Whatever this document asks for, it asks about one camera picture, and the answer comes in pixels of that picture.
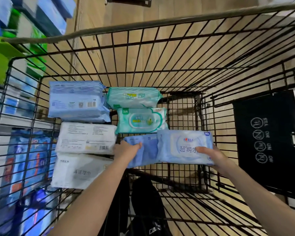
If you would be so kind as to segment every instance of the metal wire grid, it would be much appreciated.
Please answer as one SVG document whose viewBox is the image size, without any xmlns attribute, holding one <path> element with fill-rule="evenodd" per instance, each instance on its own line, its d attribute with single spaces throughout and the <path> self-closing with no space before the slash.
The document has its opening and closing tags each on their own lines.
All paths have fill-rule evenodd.
<svg viewBox="0 0 295 236">
<path fill-rule="evenodd" d="M 40 40 L 6 41 L 30 52 L 28 43 Z M 0 101 L 0 159 L 7 156 L 3 149 L 9 145 L 8 132 L 13 127 L 28 128 L 25 169 L 34 130 L 49 131 L 52 140 L 59 131 L 59 119 L 47 118 L 50 80 L 100 80 L 107 87 L 157 87 L 164 96 L 160 106 L 169 110 L 170 129 L 210 130 L 218 147 L 234 160 L 237 154 L 232 100 L 295 88 L 295 5 L 97 28 L 44 42 L 51 44 L 48 52 L 41 48 L 44 54 L 26 57 L 36 67 L 30 58 L 47 59 L 47 69 L 42 69 L 45 76 L 32 95 L 35 117 L 2 113 L 8 106 L 5 97 L 9 96 L 9 79 L 15 78 L 11 75 L 13 61 Z M 116 112 L 112 111 L 111 116 L 116 124 Z M 0 164 L 0 178 L 4 177 L 4 167 L 14 164 Z M 232 184 L 208 167 L 156 164 L 129 173 L 150 174 L 164 202 L 166 219 L 182 235 L 265 234 Z M 46 187 L 49 182 L 45 177 L 39 183 Z M 57 213 L 51 225 L 80 191 L 59 189 L 53 193 L 58 194 L 58 203 L 50 211 Z M 295 198 L 288 192 L 280 193 Z"/>
</svg>

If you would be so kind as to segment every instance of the brand logo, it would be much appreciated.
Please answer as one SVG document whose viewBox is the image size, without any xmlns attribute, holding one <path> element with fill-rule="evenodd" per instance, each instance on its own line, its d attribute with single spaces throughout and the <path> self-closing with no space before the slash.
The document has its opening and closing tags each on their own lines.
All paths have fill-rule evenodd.
<svg viewBox="0 0 295 236">
<path fill-rule="evenodd" d="M 192 138 L 184 138 L 184 141 L 187 143 L 192 143 L 193 139 Z"/>
</svg>

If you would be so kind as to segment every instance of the green logo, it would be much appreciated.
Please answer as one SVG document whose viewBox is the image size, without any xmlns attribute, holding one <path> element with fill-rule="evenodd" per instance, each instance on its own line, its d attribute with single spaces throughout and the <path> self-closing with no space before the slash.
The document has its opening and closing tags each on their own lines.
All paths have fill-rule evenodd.
<svg viewBox="0 0 295 236">
<path fill-rule="evenodd" d="M 129 108 L 123 108 L 122 114 L 129 114 Z"/>
</svg>

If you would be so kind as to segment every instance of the shopping cart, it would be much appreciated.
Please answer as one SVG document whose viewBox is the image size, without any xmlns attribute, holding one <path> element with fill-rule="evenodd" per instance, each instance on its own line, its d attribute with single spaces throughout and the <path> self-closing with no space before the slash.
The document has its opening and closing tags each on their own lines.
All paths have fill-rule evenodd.
<svg viewBox="0 0 295 236">
<path fill-rule="evenodd" d="M 95 28 L 43 40 L 5 41 L 26 52 L 30 52 L 29 44 L 49 43 L 49 46 L 48 52 L 25 57 L 37 68 L 33 58 L 47 59 L 46 70 L 41 69 L 44 77 L 37 80 L 36 93 L 31 95 L 35 101 L 33 118 L 2 111 L 7 105 L 5 98 L 11 97 L 8 87 L 10 79 L 15 78 L 11 75 L 16 69 L 14 63 L 22 58 L 9 64 L 0 100 L 0 212 L 11 205 L 29 209 L 26 182 L 30 177 L 26 178 L 26 174 L 14 190 L 20 192 L 15 201 L 8 203 L 5 199 L 12 193 L 1 192 L 2 179 L 15 174 L 11 173 L 15 162 L 6 162 L 13 130 L 29 131 L 21 172 L 28 171 L 34 132 L 49 132 L 46 161 L 52 171 L 52 144 L 61 121 L 47 117 L 49 81 L 100 80 L 107 86 L 105 91 L 116 86 L 156 87 L 163 94 L 158 106 L 168 109 L 169 129 L 210 131 L 215 144 L 235 162 L 239 139 L 236 139 L 233 103 L 286 90 L 295 93 L 295 4 Z M 116 111 L 111 111 L 111 118 L 116 125 Z M 120 134 L 118 141 L 127 135 Z M 291 133 L 291 139 L 295 147 L 295 132 Z M 75 189 L 48 188 L 50 174 L 43 174 L 42 180 L 35 182 L 35 190 L 49 192 L 45 196 L 48 202 L 43 207 L 44 215 L 26 230 L 22 227 L 23 235 L 47 217 L 48 226 L 37 235 L 48 232 L 81 193 Z M 295 181 L 294 169 L 286 168 L 281 174 L 290 175 Z M 232 183 L 211 167 L 158 163 L 125 172 L 130 183 L 143 176 L 152 180 L 161 196 L 165 220 L 173 235 L 266 235 Z M 295 210 L 295 191 L 264 186 L 283 196 Z M 7 218 L 0 228 L 8 225 L 7 232 L 16 230 L 37 212 L 27 214 L 27 218 L 19 219 L 18 215 Z M 128 217 L 134 217 L 131 210 Z"/>
</svg>

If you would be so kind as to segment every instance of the wet wipes package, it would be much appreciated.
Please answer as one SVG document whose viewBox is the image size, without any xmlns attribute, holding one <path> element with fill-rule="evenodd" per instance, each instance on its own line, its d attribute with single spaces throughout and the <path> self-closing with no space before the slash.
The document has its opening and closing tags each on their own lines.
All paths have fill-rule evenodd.
<svg viewBox="0 0 295 236">
<path fill-rule="evenodd" d="M 142 167 L 160 162 L 157 159 L 157 134 L 130 136 L 125 137 L 124 140 L 130 145 L 142 143 L 142 147 L 138 150 L 136 156 L 129 163 L 128 168 Z"/>
<path fill-rule="evenodd" d="M 77 122 L 61 123 L 56 145 L 59 152 L 113 154 L 116 126 Z"/>
<path fill-rule="evenodd" d="M 50 118 L 66 121 L 110 122 L 104 107 L 105 86 L 99 81 L 51 81 Z"/>
<path fill-rule="evenodd" d="M 196 147 L 213 148 L 212 135 L 208 131 L 159 130 L 158 159 L 176 164 L 213 165 L 211 158 L 196 151 Z"/>
<path fill-rule="evenodd" d="M 156 88 L 150 87 L 111 87 L 107 103 L 113 108 L 156 108 L 162 98 Z"/>
<path fill-rule="evenodd" d="M 112 159 L 94 155 L 57 153 L 51 186 L 84 190 L 112 162 Z"/>
<path fill-rule="evenodd" d="M 119 108 L 116 133 L 153 133 L 168 129 L 166 108 Z"/>
</svg>

